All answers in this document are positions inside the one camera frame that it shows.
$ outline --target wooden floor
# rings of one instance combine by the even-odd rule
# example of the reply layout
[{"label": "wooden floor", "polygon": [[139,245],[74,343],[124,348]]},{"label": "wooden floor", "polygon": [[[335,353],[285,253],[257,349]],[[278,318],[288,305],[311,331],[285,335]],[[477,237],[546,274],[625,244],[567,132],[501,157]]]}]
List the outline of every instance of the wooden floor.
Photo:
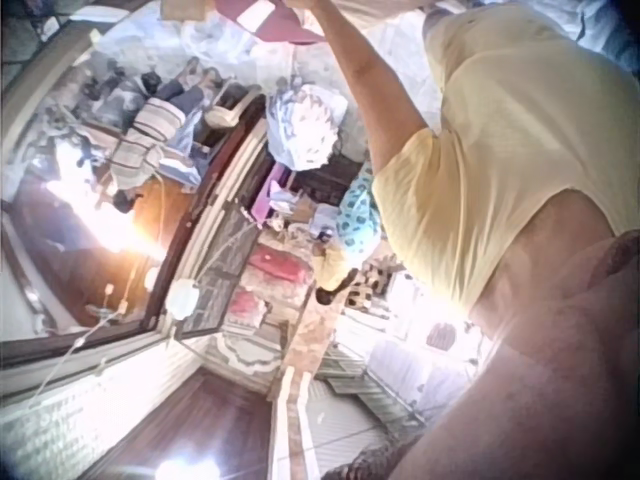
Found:
[{"label": "wooden floor", "polygon": [[[144,197],[136,203],[134,225],[144,238],[155,242],[160,228],[162,187],[151,179],[142,190]],[[183,193],[180,184],[167,178],[164,197],[160,244],[166,250],[193,195]],[[127,321],[142,318],[148,300],[144,277],[152,266],[160,265],[159,261],[134,251],[113,253],[101,246],[69,205],[31,173],[25,175],[11,206],[11,220],[47,285],[81,325],[93,326],[97,322],[86,306],[103,305],[107,284],[112,284],[114,290],[106,306],[114,311],[118,308],[136,265],[137,274],[127,298]],[[67,242],[75,244],[64,250],[55,245]]]},{"label": "wooden floor", "polygon": [[80,479],[143,478],[114,470],[155,471],[183,459],[213,460],[221,478],[265,480],[270,431],[271,404],[263,396],[200,368]]}]

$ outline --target yellow t-shirt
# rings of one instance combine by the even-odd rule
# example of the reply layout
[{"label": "yellow t-shirt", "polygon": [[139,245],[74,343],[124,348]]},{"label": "yellow t-shirt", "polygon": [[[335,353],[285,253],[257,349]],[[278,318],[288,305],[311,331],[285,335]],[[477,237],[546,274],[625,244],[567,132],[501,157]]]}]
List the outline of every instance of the yellow t-shirt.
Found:
[{"label": "yellow t-shirt", "polygon": [[553,195],[582,191],[616,235],[640,226],[638,85],[555,28],[522,7],[443,21],[427,46],[443,131],[415,134],[373,184],[398,257],[466,313]]}]

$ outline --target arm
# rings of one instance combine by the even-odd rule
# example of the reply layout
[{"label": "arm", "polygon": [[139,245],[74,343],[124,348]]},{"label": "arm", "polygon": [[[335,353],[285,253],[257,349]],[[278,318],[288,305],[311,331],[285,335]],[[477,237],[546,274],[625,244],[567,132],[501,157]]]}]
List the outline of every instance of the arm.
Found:
[{"label": "arm", "polygon": [[639,398],[638,256],[618,252],[619,273],[578,263],[557,299],[513,321],[485,372],[391,480],[614,478],[607,468],[632,446]]},{"label": "arm", "polygon": [[330,0],[288,0],[310,8],[325,33],[362,114],[374,173],[427,127],[396,73]]}]

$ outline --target glass pane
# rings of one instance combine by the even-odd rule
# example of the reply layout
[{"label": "glass pane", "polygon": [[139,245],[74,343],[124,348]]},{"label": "glass pane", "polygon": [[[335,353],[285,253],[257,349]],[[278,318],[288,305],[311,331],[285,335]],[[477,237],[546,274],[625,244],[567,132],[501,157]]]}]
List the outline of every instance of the glass pane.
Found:
[{"label": "glass pane", "polygon": [[[229,138],[229,128],[210,127],[203,114],[218,94],[232,111],[248,92],[230,81],[223,95],[225,79],[190,60],[179,29],[157,21],[158,8],[143,7],[90,52],[67,58],[10,151],[3,342],[77,335],[106,318],[105,328],[117,330],[149,317],[156,275]],[[95,40],[91,29],[86,36]],[[238,45],[238,55],[251,46]],[[55,41],[44,49],[30,67],[65,54]],[[33,72],[25,67],[18,81]],[[136,120],[151,98],[170,108],[151,124]]]}]

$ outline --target blue patterned cloth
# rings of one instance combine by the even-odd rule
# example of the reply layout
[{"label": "blue patterned cloth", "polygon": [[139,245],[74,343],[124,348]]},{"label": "blue patterned cloth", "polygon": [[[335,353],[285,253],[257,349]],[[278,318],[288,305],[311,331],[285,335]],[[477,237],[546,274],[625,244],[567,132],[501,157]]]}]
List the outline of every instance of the blue patterned cloth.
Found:
[{"label": "blue patterned cloth", "polygon": [[380,212],[373,199],[372,183],[371,162],[366,161],[340,202],[336,219],[338,240],[356,268],[362,266],[380,242]]}]

